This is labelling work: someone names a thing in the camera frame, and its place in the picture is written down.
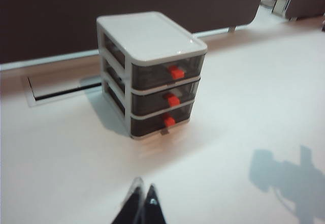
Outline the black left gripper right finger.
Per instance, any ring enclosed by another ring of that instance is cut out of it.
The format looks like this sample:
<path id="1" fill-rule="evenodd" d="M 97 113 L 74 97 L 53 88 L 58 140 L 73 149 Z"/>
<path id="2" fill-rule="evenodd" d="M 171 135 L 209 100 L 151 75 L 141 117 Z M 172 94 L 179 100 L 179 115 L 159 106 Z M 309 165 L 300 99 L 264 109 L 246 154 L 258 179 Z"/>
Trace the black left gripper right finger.
<path id="1" fill-rule="evenodd" d="M 156 187 L 152 184 L 147 192 L 143 205 L 143 223 L 166 224 L 166 220 L 161 209 Z"/>

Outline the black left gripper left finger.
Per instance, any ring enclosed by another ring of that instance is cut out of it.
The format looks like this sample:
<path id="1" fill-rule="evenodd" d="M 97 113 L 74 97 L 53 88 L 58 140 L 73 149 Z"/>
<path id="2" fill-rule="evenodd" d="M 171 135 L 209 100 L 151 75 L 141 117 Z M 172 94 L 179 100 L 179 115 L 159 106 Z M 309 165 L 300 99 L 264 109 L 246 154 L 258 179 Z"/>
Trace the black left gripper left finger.
<path id="1" fill-rule="evenodd" d="M 132 181 L 122 202 L 120 211 L 115 216 L 112 223 L 138 223 L 144 197 L 144 181 L 141 177 L 136 177 Z"/>

